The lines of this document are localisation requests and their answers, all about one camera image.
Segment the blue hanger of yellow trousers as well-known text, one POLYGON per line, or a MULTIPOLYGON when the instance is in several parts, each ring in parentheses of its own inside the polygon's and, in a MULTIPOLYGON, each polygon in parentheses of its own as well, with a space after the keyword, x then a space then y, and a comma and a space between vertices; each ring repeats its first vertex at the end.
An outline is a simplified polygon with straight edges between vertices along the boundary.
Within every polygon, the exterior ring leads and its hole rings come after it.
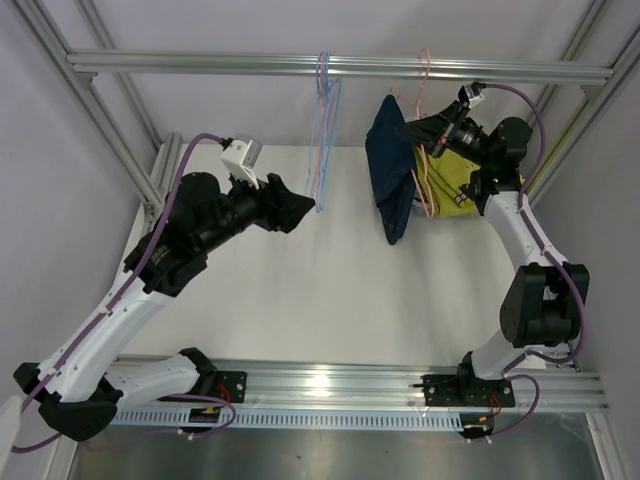
POLYGON ((311 123, 306 190, 307 194, 316 202, 318 202, 317 189, 326 142, 327 109, 331 100, 332 87, 328 75, 329 60, 330 53, 321 52, 315 66, 316 103, 311 123))

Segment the olive green trousers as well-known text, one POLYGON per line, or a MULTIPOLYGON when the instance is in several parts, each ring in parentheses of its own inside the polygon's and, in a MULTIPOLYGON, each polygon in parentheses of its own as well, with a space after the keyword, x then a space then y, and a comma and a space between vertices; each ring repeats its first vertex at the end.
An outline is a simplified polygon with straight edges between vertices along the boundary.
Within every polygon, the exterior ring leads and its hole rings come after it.
POLYGON ((416 188, 412 205, 423 214, 429 208, 431 217, 455 217, 478 213, 474 202, 464 189, 471 187, 472 174, 480 170, 473 162, 447 150, 440 158, 423 156, 413 148, 416 171, 411 176, 416 188))

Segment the navy blue trousers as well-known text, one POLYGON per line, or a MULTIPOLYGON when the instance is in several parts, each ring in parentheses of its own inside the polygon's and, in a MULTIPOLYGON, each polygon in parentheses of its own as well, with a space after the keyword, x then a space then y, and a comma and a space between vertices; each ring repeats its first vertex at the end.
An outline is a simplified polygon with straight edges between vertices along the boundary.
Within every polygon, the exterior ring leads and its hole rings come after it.
POLYGON ((395 245, 406 231, 415 194, 412 144, 400 134, 405 120, 393 95, 386 95, 366 134, 365 152, 384 234, 395 245))

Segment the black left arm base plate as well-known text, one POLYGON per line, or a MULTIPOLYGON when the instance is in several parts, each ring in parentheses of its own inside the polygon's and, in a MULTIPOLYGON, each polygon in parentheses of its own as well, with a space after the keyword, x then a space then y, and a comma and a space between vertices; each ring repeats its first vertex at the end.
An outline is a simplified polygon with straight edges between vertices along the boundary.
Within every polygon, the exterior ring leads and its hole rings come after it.
POLYGON ((204 392, 232 404, 243 404, 247 393, 248 374, 239 370, 218 370, 204 392))

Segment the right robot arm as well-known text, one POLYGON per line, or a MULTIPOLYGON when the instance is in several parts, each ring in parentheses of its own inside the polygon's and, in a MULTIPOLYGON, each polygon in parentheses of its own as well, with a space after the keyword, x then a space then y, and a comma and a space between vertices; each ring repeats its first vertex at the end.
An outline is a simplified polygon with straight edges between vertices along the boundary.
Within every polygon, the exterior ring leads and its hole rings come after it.
POLYGON ((473 405, 530 356, 554 364, 574 359, 573 353, 555 357, 548 351, 569 342, 582 346, 590 275, 553 246, 531 210, 520 175, 531 127, 507 117, 485 133, 469 111, 469 102, 457 100, 406 123, 401 132, 433 158, 451 151, 477 165, 461 190, 498 234, 514 268, 498 333, 468 353, 448 383, 460 400, 473 405))

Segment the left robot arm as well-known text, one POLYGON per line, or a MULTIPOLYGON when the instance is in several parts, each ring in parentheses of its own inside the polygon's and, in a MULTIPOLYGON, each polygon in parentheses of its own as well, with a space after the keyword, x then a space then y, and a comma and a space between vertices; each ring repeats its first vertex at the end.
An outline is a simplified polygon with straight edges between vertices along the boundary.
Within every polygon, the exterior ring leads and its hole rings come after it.
POLYGON ((135 369, 112 363, 206 269, 210 252, 251 226, 288 234, 315 206, 274 173, 256 185, 234 179, 222 192, 217 178, 205 172, 183 176, 167 204, 168 217, 125 258, 123 271, 77 333, 49 359, 25 362, 14 372, 45 424, 62 436, 88 440, 117 414, 152 400, 228 400, 221 373, 195 347, 135 369))

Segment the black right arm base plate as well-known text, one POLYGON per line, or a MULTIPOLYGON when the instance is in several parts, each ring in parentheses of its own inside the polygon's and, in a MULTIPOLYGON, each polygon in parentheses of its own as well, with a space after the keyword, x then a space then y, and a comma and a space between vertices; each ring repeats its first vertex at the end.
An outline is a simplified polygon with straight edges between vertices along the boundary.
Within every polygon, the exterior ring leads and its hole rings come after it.
POLYGON ((512 384, 506 380, 427 374, 413 387, 423 392, 425 404, 430 407, 513 408, 516 403, 512 384))

